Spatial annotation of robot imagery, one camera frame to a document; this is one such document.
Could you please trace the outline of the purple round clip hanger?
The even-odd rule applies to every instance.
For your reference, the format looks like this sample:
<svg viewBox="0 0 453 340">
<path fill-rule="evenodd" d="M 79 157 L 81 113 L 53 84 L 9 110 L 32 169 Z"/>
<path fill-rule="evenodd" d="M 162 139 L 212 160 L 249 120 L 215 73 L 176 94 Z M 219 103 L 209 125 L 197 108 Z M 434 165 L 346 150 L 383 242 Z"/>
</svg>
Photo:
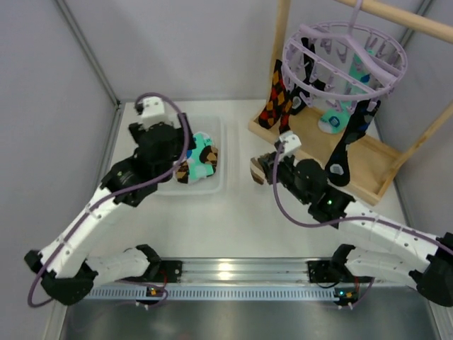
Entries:
<svg viewBox="0 0 453 340">
<path fill-rule="evenodd" d="M 354 112 L 360 101 L 372 103 L 387 97 L 404 78 L 408 57 L 390 35 L 357 22 L 362 2 L 355 4 L 347 21 L 300 24 L 286 40 L 282 50 L 282 75 L 287 89 L 299 88 L 302 101 L 312 107 L 324 100 L 341 109 L 341 101 L 351 101 Z M 349 75 L 357 55 L 371 74 L 369 85 Z"/>
</svg>

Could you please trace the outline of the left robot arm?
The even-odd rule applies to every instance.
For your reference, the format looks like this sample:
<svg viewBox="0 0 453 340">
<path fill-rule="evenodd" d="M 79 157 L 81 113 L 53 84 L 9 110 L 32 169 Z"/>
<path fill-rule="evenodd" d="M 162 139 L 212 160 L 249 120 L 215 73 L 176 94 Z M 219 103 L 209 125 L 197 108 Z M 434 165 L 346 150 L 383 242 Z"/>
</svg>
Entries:
<svg viewBox="0 0 453 340">
<path fill-rule="evenodd" d="M 159 275 L 161 257 L 148 244 L 139 244 L 111 256 L 91 252 L 109 230 L 145 198 L 169 181 L 187 151 L 195 146 L 184 114 L 179 127 L 160 121 L 145 127 L 129 126 L 137 147 L 133 154 L 112 165 L 90 201 L 70 225 L 50 244 L 32 249 L 24 261 L 35 274 L 27 303 L 38 308 L 33 295 L 41 287 L 50 300 L 70 306 L 106 283 L 150 283 Z"/>
</svg>

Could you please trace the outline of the navy patterned sock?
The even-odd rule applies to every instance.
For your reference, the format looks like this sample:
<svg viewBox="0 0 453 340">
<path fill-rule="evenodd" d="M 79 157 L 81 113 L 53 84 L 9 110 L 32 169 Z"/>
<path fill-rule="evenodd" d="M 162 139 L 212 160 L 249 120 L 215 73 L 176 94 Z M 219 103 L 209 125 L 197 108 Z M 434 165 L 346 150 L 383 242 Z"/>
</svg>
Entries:
<svg viewBox="0 0 453 340">
<path fill-rule="evenodd" d="M 333 150 L 325 165 L 328 180 L 335 186 L 344 187 L 350 182 L 349 148 L 356 141 L 366 135 L 367 129 L 373 121 L 381 106 L 381 101 L 373 102 L 373 108 L 369 108 L 370 100 L 360 101 L 355 112 L 351 115 L 344 133 Z"/>
</svg>

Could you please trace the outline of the argyle red orange sock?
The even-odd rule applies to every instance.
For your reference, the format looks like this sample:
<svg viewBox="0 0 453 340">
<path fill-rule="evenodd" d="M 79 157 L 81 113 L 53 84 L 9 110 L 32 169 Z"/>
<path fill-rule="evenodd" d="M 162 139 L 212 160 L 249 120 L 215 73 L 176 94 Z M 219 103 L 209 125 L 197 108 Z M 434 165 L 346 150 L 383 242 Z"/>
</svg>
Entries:
<svg viewBox="0 0 453 340">
<path fill-rule="evenodd" d="M 282 61 L 275 60 L 269 99 L 258 116 L 262 128 L 270 129 L 282 117 L 287 105 L 287 90 L 282 75 Z"/>
</svg>

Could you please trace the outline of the brown striped sock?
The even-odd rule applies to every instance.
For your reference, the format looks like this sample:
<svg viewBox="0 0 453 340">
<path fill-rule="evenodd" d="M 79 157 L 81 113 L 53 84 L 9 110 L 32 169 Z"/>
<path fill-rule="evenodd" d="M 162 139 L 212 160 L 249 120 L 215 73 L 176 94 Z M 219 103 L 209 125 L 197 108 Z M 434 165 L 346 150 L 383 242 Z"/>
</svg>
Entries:
<svg viewBox="0 0 453 340">
<path fill-rule="evenodd" d="M 259 185 L 273 184 L 273 166 L 275 153 L 266 153 L 259 157 L 251 158 L 250 172 L 252 179 Z"/>
</svg>

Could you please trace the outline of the mint green sock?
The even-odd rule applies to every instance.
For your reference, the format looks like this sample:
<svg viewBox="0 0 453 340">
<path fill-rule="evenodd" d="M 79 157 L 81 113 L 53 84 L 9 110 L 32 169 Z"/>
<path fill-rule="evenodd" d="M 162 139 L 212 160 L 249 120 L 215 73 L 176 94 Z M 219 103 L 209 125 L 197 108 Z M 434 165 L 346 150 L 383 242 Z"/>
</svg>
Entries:
<svg viewBox="0 0 453 340">
<path fill-rule="evenodd" d="M 371 74 L 357 55 L 353 56 L 349 75 L 361 83 L 369 85 Z M 318 121 L 319 129 L 324 133 L 333 135 L 342 132 L 347 126 L 350 116 L 352 115 L 349 111 L 349 107 L 351 107 L 351 105 L 351 101 L 341 101 L 340 110 L 337 110 L 336 108 L 327 110 Z"/>
</svg>

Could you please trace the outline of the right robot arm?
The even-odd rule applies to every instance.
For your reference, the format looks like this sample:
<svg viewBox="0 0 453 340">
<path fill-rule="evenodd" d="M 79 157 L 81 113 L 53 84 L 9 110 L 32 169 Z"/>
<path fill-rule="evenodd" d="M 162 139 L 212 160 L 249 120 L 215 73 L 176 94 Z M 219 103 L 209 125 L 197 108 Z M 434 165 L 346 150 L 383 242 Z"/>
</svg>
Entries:
<svg viewBox="0 0 453 340">
<path fill-rule="evenodd" d="M 331 256 L 338 279 L 378 278 L 406 285 L 443 307 L 452 306 L 452 233 L 424 233 L 370 210 L 353 196 L 328 183 L 312 159 L 295 161 L 275 153 L 251 160 L 251 174 L 259 183 L 281 184 L 307 205 L 314 227 L 332 226 L 346 234 Z"/>
</svg>

